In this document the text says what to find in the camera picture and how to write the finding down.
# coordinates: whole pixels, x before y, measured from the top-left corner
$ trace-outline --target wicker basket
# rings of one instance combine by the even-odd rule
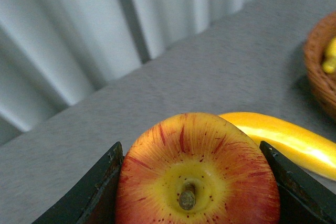
[[[304,60],[312,93],[325,112],[336,120],[336,73],[324,73],[321,63],[329,41],[336,36],[336,11],[321,19],[308,35]]]

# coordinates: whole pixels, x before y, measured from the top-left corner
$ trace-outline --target banana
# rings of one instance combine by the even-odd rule
[[[325,73],[334,73],[336,70],[336,37],[327,45],[322,69]]]
[[[252,112],[219,115],[260,145],[266,141],[298,166],[336,181],[336,143],[287,121]]]

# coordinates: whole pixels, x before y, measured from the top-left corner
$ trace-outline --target curtain fold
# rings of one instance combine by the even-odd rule
[[[0,145],[252,0],[0,0]]]

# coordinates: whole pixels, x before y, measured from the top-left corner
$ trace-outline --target gray tabletop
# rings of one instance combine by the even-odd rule
[[[0,223],[31,223],[116,142],[160,120],[253,111],[336,141],[310,93],[302,45],[336,0],[255,0],[141,69],[0,147]],[[336,182],[312,174],[336,193]]]

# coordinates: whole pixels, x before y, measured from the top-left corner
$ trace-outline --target red and yellow apple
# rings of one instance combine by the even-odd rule
[[[258,146],[217,115],[186,113],[144,132],[122,164],[116,224],[278,223],[273,173]]]

